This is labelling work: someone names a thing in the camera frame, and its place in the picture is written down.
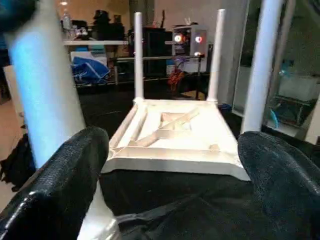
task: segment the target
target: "gloved hand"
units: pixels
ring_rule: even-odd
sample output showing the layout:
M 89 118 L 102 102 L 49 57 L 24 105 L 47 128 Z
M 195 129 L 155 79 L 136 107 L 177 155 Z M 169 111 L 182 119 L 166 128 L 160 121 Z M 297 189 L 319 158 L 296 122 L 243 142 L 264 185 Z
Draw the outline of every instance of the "gloved hand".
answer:
M 33 16 L 39 0 L 0 0 L 0 33 L 18 29 Z

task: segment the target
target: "black fabric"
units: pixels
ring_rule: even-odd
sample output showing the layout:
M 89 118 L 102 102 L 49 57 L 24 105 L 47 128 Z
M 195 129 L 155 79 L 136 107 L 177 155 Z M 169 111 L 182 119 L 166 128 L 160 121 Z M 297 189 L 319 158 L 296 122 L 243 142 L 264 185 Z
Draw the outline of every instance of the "black fabric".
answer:
M 66 141 L 0 214 L 0 239 L 77 239 L 108 152 L 101 128 Z
M 270 240 L 250 182 L 231 176 L 117 170 L 100 183 L 123 240 Z
M 0 180 L 12 183 L 12 191 L 18 191 L 36 172 L 28 135 L 24 134 L 7 159 L 0 161 Z
M 319 168 L 297 148 L 262 132 L 242 134 L 238 153 L 278 239 L 310 238 L 312 216 L 320 218 Z
M 39 0 L 0 0 L 0 33 L 10 32 L 31 19 Z

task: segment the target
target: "plastic bottle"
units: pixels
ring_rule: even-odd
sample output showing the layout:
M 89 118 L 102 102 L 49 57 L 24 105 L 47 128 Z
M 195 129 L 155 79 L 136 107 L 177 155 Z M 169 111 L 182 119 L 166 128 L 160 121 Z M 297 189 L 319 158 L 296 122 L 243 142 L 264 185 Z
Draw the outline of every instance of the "plastic bottle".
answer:
M 65 37 L 69 39 L 72 32 L 72 21 L 67 9 L 64 10 L 64 14 L 62 16 L 62 26 Z

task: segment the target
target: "white shelf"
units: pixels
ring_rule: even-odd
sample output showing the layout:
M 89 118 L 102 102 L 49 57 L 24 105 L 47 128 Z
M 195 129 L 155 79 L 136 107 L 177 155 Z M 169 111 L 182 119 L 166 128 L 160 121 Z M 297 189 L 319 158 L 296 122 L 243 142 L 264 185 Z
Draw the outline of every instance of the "white shelf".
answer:
M 65 46 L 92 46 L 92 45 L 105 45 L 105 46 L 119 46 L 128 45 L 128 41 L 106 40 L 106 41 L 64 41 Z

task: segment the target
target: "white container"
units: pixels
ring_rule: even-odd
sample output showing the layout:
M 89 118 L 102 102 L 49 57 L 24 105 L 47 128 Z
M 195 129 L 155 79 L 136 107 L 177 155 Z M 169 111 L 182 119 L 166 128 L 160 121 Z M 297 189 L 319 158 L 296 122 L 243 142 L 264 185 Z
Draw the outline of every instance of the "white container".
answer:
M 317 83 L 320 83 L 319 77 L 290 74 L 282 77 L 278 94 L 307 102 L 318 98 L 319 85 Z

